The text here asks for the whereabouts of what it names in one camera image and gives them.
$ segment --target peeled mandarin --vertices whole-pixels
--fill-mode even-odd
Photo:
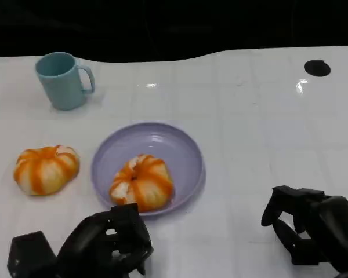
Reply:
[[[79,157],[70,147],[26,149],[17,159],[14,180],[28,195],[47,195],[64,187],[78,170]]]
[[[151,155],[130,159],[115,175],[110,197],[118,205],[137,203],[139,212],[155,210],[169,202],[173,181],[165,162]]]

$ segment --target lavender plate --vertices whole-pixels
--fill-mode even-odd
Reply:
[[[106,206],[115,206],[108,190],[116,173],[130,158],[142,153],[162,158],[174,184],[171,201],[159,210],[141,213],[142,216],[165,214],[178,208],[205,184],[204,160],[190,136],[170,125],[139,123],[110,135],[93,158],[92,182]]]

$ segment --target light blue mug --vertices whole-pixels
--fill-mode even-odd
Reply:
[[[43,56],[35,65],[37,76],[54,108],[72,110],[82,106],[86,96],[95,91],[91,69],[77,65],[76,59],[65,52],[54,52]],[[84,89],[79,70],[89,75],[91,89]]]

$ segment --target white table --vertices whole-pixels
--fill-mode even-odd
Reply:
[[[331,66],[328,77],[303,69],[319,58]],[[82,60],[97,90],[70,112],[50,107],[36,60],[0,58],[0,278],[9,277],[12,237],[42,230],[57,254],[83,218],[104,210],[90,181],[94,152],[116,129],[151,120],[188,132],[208,175],[185,211],[147,221],[155,248],[149,278],[335,275],[328,264],[292,266],[260,218],[277,185],[348,198],[348,47],[233,50],[162,63]],[[25,196],[12,178],[18,154],[55,144],[78,151],[78,177],[54,196]]]

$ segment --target mug handle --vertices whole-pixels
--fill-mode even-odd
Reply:
[[[76,65],[78,70],[84,70],[89,76],[90,79],[90,84],[92,85],[91,89],[84,89],[84,93],[86,94],[91,94],[94,93],[95,91],[95,80],[94,80],[94,75],[92,73],[92,70],[87,66],[87,65]]]

